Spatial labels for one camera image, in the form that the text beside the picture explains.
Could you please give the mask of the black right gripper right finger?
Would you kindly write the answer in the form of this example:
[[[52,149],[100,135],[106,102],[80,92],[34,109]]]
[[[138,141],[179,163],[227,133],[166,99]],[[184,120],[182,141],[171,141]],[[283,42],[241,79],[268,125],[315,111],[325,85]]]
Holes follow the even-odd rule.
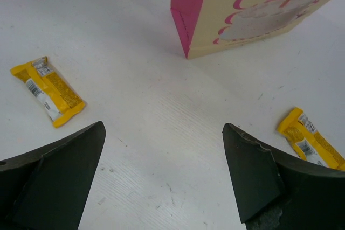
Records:
[[[344,229],[344,171],[301,160],[230,123],[223,142],[246,229]]]

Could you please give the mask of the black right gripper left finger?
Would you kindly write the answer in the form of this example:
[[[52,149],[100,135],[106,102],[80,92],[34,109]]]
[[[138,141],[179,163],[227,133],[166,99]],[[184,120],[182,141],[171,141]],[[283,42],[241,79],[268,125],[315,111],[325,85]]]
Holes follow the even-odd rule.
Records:
[[[78,229],[104,147],[98,121],[1,161],[1,229]]]

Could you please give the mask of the yellow M&M's pack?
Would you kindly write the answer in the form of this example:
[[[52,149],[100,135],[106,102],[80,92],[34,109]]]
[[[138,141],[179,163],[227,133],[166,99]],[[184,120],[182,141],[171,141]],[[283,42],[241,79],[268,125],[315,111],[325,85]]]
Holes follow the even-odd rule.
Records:
[[[344,158],[320,134],[302,109],[292,109],[280,122],[277,131],[287,139],[301,159],[331,169],[344,170]]]

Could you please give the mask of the yellow candy pack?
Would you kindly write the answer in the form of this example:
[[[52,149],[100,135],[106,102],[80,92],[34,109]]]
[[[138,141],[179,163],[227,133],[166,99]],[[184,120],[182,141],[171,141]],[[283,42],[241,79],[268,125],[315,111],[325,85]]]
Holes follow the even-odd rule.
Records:
[[[49,64],[47,56],[18,65],[10,73],[44,107],[55,128],[63,126],[86,107],[84,100]]]

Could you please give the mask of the pink cream paper bag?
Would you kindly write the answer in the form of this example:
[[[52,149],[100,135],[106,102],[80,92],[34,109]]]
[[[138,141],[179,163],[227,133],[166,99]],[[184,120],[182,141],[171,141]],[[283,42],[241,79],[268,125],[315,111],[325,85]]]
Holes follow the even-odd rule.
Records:
[[[170,0],[187,59],[286,33],[330,0]]]

